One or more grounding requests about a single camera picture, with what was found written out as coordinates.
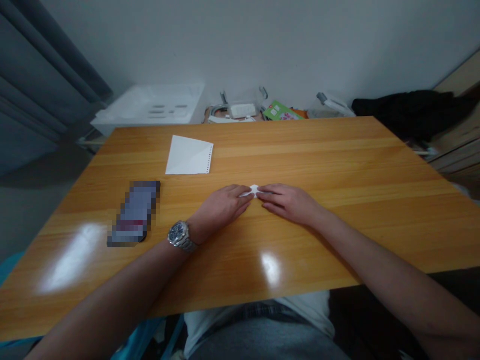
wooden table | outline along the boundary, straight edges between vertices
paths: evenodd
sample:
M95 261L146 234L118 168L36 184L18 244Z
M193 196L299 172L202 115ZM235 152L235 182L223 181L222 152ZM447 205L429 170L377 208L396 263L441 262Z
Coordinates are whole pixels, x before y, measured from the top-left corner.
M165 175L172 135L215 144L210 174ZM108 248L134 180L162 182L153 229L135 248ZM121 128L1 288L0 341L48 332L213 191L269 183L304 188L427 273L480 266L480 209L373 117ZM358 283L322 238L255 199L192 256L151 316Z

wristwatch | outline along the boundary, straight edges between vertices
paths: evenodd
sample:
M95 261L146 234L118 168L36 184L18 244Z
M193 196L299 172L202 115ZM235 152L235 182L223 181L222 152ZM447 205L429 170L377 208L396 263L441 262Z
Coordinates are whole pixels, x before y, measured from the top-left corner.
M193 253L199 247L190 240L189 225L185 221L179 221L168 232L168 242L176 248Z

hand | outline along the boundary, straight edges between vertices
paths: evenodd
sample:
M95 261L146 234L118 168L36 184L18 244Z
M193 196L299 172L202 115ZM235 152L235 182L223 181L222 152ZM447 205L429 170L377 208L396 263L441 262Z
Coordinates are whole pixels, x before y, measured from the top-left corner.
M256 196L264 201L265 209L297 224L314 228L319 221L331 214L306 191L298 187L271 184L260 186L258 190L273 193L257 193Z
M254 194L239 197L252 191L248 186L230 185L211 194L195 214L187 220L190 239L203 244L221 228L233 223L250 206Z

gray floor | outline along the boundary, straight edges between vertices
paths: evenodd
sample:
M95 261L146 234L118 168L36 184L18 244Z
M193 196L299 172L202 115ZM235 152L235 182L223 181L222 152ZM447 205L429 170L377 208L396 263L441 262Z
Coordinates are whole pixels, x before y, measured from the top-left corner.
M60 205L92 155L73 143L0 178L0 262L25 251ZM23 359L33 342L1 348L0 358Z

smartphone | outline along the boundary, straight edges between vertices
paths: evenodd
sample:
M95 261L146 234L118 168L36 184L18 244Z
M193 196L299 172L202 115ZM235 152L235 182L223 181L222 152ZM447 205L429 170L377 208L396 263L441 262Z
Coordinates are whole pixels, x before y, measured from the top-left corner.
M141 243L152 227L157 198L160 197L160 181L132 181L130 192L125 194L116 224L108 232L109 248L132 248Z

